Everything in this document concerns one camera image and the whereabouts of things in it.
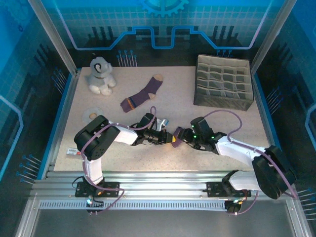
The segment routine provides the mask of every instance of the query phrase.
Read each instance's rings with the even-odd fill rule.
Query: plush dog toy
[[[90,69],[91,75],[87,78],[89,89],[95,94],[111,95],[112,89],[109,87],[117,84],[111,75],[111,64],[102,57],[96,57],[91,61]]]

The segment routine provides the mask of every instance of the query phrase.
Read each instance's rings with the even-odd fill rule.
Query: white disc
[[[82,121],[85,125],[87,125],[99,115],[104,115],[103,111],[100,108],[98,107],[88,108],[82,114]]]

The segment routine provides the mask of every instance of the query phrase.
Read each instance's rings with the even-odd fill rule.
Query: gray organizer box
[[[253,100],[249,61],[197,57],[195,105],[246,111]]]

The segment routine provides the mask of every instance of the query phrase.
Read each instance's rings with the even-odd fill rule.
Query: white table surface
[[[163,75],[162,86],[153,100],[143,103],[135,110],[124,113],[120,103],[126,97],[139,92],[150,78]],[[85,77],[90,68],[82,68],[66,128],[62,138],[55,171],[82,171],[81,156],[67,155],[68,148],[76,148],[74,136],[85,123],[83,112],[91,107],[99,107],[104,116],[113,122],[126,125],[139,122],[151,106],[156,106],[157,117],[168,119],[167,130],[171,133],[178,126],[190,127],[190,121],[204,116],[217,108],[193,105],[195,67],[117,67],[113,76],[117,80],[111,96],[93,94]],[[242,129],[232,137],[255,145],[268,147],[259,111],[254,102],[248,111],[235,111],[243,121]],[[214,132],[228,133],[239,126],[238,119],[228,113],[215,113],[207,118]],[[219,156],[211,152],[196,151],[186,144],[173,148],[171,144],[162,146],[138,145],[132,147],[122,143],[112,143],[102,157],[103,171],[202,171],[202,170],[248,170],[252,169],[237,160]]]

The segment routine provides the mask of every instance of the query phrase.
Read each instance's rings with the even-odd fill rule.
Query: purple sock
[[[125,113],[134,110],[145,101],[153,99],[157,90],[161,86],[163,77],[161,74],[155,74],[148,84],[135,95],[132,95],[121,102],[121,107]]]

